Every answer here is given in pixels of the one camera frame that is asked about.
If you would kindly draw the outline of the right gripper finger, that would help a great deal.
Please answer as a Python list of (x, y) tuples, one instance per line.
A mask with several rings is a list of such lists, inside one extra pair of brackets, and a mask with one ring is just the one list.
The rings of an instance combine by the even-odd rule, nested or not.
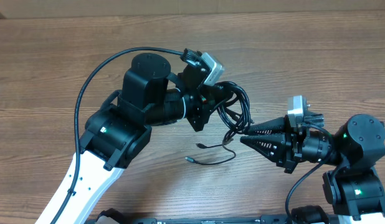
[(278, 162), (283, 157), (285, 149), (284, 134), (265, 134), (242, 136), (240, 142), (251, 147), (272, 162)]
[(246, 131), (246, 134), (278, 134), (284, 133), (287, 125), (287, 117), (279, 117), (266, 121), (264, 123), (258, 123), (251, 125)]

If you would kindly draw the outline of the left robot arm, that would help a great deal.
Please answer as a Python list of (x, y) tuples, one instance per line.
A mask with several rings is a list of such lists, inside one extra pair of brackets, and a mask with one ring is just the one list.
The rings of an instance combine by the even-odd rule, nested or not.
[(75, 129), (75, 154), (39, 223), (83, 223), (132, 160), (149, 143), (153, 126), (189, 121), (201, 131), (227, 99), (219, 84), (223, 64), (207, 52), (186, 49), (186, 68), (171, 70), (166, 49), (138, 47), (115, 90), (87, 122)]

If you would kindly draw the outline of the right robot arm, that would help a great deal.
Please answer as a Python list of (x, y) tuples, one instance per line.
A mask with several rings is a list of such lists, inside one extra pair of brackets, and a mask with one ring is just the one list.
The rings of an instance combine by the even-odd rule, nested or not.
[(384, 140), (384, 123), (371, 115), (354, 115), (330, 134), (322, 114), (311, 114), (253, 125), (240, 142), (288, 174), (302, 162), (334, 166), (322, 187), (337, 222), (385, 223), (385, 191), (374, 167), (385, 155)]

